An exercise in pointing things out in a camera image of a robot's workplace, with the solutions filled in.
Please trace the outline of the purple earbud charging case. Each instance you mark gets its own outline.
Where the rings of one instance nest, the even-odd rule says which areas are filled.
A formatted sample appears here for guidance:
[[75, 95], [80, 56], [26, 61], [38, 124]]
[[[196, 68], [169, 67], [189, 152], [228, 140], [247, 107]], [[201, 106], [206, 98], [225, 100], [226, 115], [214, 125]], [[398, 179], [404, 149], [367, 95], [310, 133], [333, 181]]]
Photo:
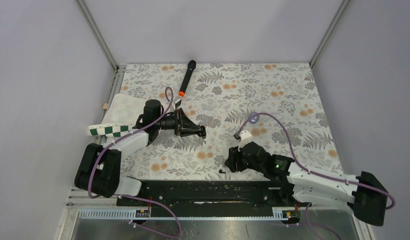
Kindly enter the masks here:
[[248, 122], [250, 124], [256, 124], [260, 119], [260, 115], [257, 112], [252, 112], [248, 117]]

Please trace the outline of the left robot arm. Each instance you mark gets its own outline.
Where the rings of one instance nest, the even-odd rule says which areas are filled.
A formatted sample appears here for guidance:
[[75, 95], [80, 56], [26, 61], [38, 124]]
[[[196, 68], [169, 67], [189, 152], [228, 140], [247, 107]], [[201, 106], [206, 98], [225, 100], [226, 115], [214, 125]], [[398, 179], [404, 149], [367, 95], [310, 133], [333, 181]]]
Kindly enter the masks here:
[[178, 103], [171, 108], [174, 110], [164, 109], [159, 100], [148, 100], [136, 124], [123, 127], [126, 134], [107, 145], [87, 145], [75, 175], [75, 187], [88, 191], [92, 198], [129, 195], [137, 206], [146, 203], [147, 190], [141, 188], [140, 180], [121, 175], [121, 161], [152, 144], [160, 131], [173, 131], [178, 137], [206, 137], [205, 126], [190, 120]]

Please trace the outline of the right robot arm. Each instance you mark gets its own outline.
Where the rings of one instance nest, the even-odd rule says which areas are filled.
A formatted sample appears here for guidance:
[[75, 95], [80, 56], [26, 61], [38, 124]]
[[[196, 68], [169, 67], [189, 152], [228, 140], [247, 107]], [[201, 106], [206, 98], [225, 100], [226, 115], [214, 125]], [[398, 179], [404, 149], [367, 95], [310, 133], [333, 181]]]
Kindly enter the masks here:
[[270, 154], [255, 142], [229, 148], [224, 165], [233, 173], [251, 169], [280, 187], [281, 203], [333, 207], [374, 226], [383, 226], [387, 210], [387, 190], [372, 174], [320, 173], [304, 170], [287, 156]]

